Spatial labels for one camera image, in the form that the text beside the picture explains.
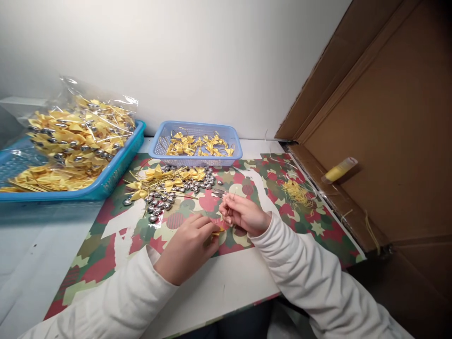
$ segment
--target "yellow glue stick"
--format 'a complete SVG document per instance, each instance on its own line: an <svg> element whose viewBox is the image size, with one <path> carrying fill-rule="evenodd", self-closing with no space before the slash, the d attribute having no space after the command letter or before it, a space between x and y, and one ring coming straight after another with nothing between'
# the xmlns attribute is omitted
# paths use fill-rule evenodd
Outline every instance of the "yellow glue stick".
<svg viewBox="0 0 452 339"><path fill-rule="evenodd" d="M322 181L326 184L331 184L335 182L337 179L346 174L349 170L351 170L358 161L355 158L348 157L339 165L334 166L331 170L328 171L323 177Z"/></svg>

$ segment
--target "pile of bows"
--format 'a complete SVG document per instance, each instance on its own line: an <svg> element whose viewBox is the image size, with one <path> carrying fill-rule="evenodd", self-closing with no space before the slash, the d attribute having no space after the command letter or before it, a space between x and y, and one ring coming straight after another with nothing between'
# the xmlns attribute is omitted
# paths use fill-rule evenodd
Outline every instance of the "pile of bows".
<svg viewBox="0 0 452 339"><path fill-rule="evenodd" d="M0 192L74 191L91 185L135 130L133 111L74 97L75 107L36 112L28 135L48 158L8 180Z"/></svg>
<svg viewBox="0 0 452 339"><path fill-rule="evenodd" d="M209 137L204 135L194 138L194 135L184 136L182 132L175 135L171 133L171 140L168 145L166 155L198 155L198 156L232 156L235 145L228 146L227 142L223 140L215 131L215 136Z"/></svg>

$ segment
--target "finger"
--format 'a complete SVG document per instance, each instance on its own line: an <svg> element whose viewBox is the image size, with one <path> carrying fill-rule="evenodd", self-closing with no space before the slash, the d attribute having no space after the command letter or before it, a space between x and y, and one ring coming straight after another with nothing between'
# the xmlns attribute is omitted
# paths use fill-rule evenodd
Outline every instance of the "finger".
<svg viewBox="0 0 452 339"><path fill-rule="evenodd" d="M218 251L219 247L219 237L212 237L212 242L205 249L206 259L208 260L211 256L213 256L215 252Z"/></svg>
<svg viewBox="0 0 452 339"><path fill-rule="evenodd" d="M203 217L201 217L201 218L195 220L195 221L192 223L192 225L193 225L194 228L201 228L201 227L203 227L204 225L208 224L209 222L210 222L210 218L209 218L209 217L206 217L206 216L203 216Z"/></svg>
<svg viewBox="0 0 452 339"><path fill-rule="evenodd" d="M252 205L254 205L254 203L250 199L243 198L242 196L239 196L239 195L234 195L234 194L230 193L228 198L230 200L236 202L236 203L239 203L239 204L242 204L242 205L245 205L245 206L252 206Z"/></svg>
<svg viewBox="0 0 452 339"><path fill-rule="evenodd" d="M185 222L189 224L189 223L192 223L192 222L198 220L198 219L201 218L201 217L202 217L202 214L201 214L201 213L195 213L195 214L192 214L191 216L189 216L189 217L185 220Z"/></svg>
<svg viewBox="0 0 452 339"><path fill-rule="evenodd" d="M245 214L246 211L248 211L249 207L244 205L243 203L233 201L229 197L226 197L226 204L232 208L233 210L236 210L237 212L241 214Z"/></svg>
<svg viewBox="0 0 452 339"><path fill-rule="evenodd" d="M221 203L220 208L219 208L220 213L225 216L227 214L227 209L226 209L226 204L225 203Z"/></svg>
<svg viewBox="0 0 452 339"><path fill-rule="evenodd" d="M210 237L210 235L211 235L213 232L218 232L218 231L220 231L220 227L219 227L218 225L215 225L215 224L212 223L212 222L209 222L208 224L205 224L204 226L202 226L202 227L199 229L199 231L200 231L201 234L202 234L202 239L203 239L203 241L205 241L207 238Z"/></svg>

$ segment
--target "white long-sleeve top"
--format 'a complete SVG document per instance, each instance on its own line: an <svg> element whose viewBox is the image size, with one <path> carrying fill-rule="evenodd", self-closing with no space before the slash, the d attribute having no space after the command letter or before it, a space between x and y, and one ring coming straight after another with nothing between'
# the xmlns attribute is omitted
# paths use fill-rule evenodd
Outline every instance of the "white long-sleeve top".
<svg viewBox="0 0 452 339"><path fill-rule="evenodd" d="M309 313L318 338L412 338L311 235L273 215L266 232L250 239L284 296ZM177 289L154 270L158 257L142 248L87 298L20 338L139 338Z"/></svg>

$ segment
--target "yellow thread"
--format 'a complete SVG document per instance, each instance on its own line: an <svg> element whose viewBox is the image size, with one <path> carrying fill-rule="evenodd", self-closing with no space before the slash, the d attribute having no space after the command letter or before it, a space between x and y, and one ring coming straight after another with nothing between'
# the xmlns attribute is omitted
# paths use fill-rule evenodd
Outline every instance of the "yellow thread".
<svg viewBox="0 0 452 339"><path fill-rule="evenodd" d="M375 236L375 234L372 231L371 224L369 222L369 215L367 214L366 210L365 210L365 212L366 212L366 218L365 218L366 219L366 227L371 235L372 240L375 242L375 245L377 246L377 255L379 256L380 255L380 244L378 243L377 237Z"/></svg>

